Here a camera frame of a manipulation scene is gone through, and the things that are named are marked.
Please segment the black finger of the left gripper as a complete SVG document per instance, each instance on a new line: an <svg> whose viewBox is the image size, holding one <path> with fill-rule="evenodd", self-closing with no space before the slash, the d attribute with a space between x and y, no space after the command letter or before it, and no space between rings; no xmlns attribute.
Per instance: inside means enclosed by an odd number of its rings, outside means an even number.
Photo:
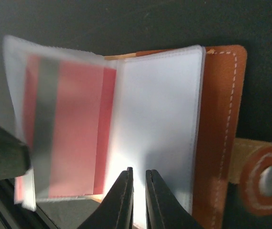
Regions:
<svg viewBox="0 0 272 229"><path fill-rule="evenodd" d="M22 176L29 169L28 146L0 127L0 180Z"/></svg>

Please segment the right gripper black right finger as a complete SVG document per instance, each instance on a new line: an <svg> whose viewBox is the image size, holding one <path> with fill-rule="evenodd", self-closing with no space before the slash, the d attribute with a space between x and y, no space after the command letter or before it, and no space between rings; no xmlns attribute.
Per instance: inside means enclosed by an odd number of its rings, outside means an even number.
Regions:
<svg viewBox="0 0 272 229"><path fill-rule="evenodd" d="M199 229L155 169L146 171L146 220L149 229Z"/></svg>

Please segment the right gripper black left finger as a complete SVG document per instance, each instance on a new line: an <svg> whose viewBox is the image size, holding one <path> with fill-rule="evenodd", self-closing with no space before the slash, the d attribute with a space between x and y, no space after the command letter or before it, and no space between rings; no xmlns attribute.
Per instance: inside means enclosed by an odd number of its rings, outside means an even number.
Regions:
<svg viewBox="0 0 272 229"><path fill-rule="evenodd" d="M131 229L133 227L133 169L120 173L98 208L80 229Z"/></svg>

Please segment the brown leather card holder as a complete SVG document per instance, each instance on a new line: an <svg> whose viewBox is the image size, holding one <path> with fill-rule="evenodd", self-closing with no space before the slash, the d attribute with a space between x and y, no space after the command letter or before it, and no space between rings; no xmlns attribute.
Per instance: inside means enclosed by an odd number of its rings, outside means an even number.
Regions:
<svg viewBox="0 0 272 229"><path fill-rule="evenodd" d="M237 184L246 209L272 214L272 143L236 138L247 52L240 45L102 56L3 39L16 137L27 57L102 64L116 69L103 193L20 203L93 199L101 203L124 170L133 169L133 227L147 229L146 171L157 170L200 229L222 227L227 188Z"/></svg>

